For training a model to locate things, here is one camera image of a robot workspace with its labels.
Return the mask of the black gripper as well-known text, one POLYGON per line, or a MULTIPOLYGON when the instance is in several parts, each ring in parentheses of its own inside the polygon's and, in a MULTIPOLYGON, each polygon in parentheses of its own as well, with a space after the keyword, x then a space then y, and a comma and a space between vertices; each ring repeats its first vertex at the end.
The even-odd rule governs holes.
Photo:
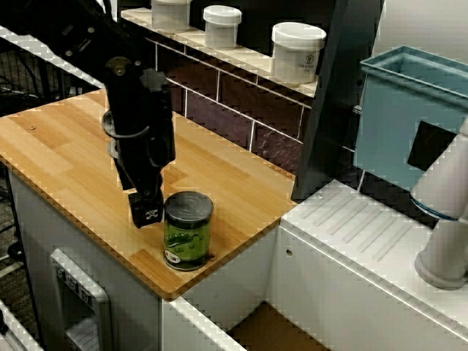
POLYGON ((160 172, 176 157, 173 125, 148 127, 135 135, 117 135, 112 129, 110 149, 123 189, 135 189, 128 194, 132 221, 138 228, 161 222, 163 200, 160 193, 160 172))

